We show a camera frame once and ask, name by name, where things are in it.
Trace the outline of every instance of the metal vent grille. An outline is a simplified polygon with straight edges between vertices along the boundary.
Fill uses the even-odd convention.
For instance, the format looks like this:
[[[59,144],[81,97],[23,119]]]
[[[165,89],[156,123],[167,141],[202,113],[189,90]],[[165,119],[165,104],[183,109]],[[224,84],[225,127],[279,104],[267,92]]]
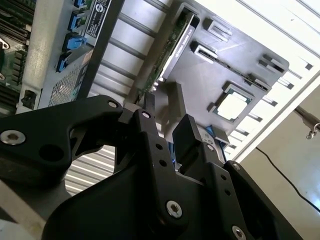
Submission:
[[[73,90],[75,88],[80,69],[81,67],[78,66],[76,69],[70,72],[69,75],[65,76],[54,85],[52,89],[52,95],[50,97],[49,107],[68,103],[73,100]]]

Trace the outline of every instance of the silver screw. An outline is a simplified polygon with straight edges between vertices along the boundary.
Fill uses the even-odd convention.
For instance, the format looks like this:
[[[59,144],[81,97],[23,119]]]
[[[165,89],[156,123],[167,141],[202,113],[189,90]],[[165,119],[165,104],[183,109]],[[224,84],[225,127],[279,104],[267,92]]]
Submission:
[[[147,119],[151,118],[150,114],[145,111],[142,112],[142,115]]]
[[[115,102],[113,102],[113,101],[109,101],[108,104],[109,104],[109,106],[112,107],[112,108],[117,108],[117,107],[118,107],[118,105],[117,105]]]
[[[168,201],[166,203],[166,210],[170,214],[170,216],[174,217],[175,219],[179,219],[182,216],[182,209],[180,205],[175,201]]]
[[[4,144],[18,145],[26,140],[26,136],[20,131],[7,130],[0,134],[0,140]]]
[[[214,152],[215,151],[215,148],[209,144],[206,145],[208,147],[208,149],[210,149],[210,151]]]
[[[236,163],[234,163],[234,164],[232,164],[233,166],[234,166],[234,168],[235,169],[237,169],[238,171],[241,169],[240,167],[239,167],[239,165],[238,164],[236,164]]]
[[[237,240],[246,240],[245,233],[238,226],[232,226],[232,232]]]

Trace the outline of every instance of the black cable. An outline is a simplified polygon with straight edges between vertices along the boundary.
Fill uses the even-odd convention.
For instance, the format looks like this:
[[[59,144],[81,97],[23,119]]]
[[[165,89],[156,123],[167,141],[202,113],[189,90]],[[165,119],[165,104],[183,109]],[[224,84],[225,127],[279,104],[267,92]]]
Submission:
[[[307,198],[305,198],[304,196],[301,195],[301,193],[299,192],[298,188],[289,180],[289,178],[287,178],[282,171],[280,171],[279,168],[277,168],[277,166],[271,161],[270,157],[264,152],[262,151],[260,148],[256,147],[256,149],[262,153],[267,159],[268,161],[271,163],[271,165],[281,174],[281,176],[293,187],[293,189],[296,191],[296,193],[299,195],[300,198],[302,198],[303,200],[305,200],[311,207],[313,207],[315,210],[317,210],[318,213],[320,213],[320,209],[314,205],[311,201],[309,201]]]

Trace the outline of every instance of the white wall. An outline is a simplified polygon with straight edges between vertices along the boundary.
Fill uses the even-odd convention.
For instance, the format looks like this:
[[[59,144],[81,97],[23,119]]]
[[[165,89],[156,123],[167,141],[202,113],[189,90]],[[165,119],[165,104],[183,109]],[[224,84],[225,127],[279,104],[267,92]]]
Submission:
[[[301,106],[320,119],[320,87]],[[320,208],[320,133],[305,140],[310,130],[291,113],[258,146]],[[305,240],[320,240],[320,213],[302,200],[257,150],[241,162],[260,188]]]

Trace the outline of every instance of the circuit board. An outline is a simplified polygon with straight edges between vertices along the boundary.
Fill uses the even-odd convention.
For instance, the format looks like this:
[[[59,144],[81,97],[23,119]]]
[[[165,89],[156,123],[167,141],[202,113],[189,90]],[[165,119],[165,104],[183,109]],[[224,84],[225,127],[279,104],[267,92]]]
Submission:
[[[4,56],[0,60],[0,73],[4,79],[0,78],[0,85],[20,92],[27,56],[25,46],[1,34],[0,38],[9,45],[9,49],[2,50]]]
[[[35,0],[1,0],[0,109],[16,111],[26,64]]]
[[[177,48],[179,40],[182,39],[182,36],[184,32],[187,30],[188,25],[192,18],[193,18],[193,15],[191,14],[181,14],[177,19],[174,29],[170,34],[166,44],[163,47],[161,55],[159,56],[155,65],[153,66],[152,71],[146,81],[146,84],[139,94],[140,97],[142,97],[142,95],[145,92],[150,91],[154,82],[161,77],[161,73],[163,73],[164,68],[168,66],[170,57],[174,54],[174,51]]]

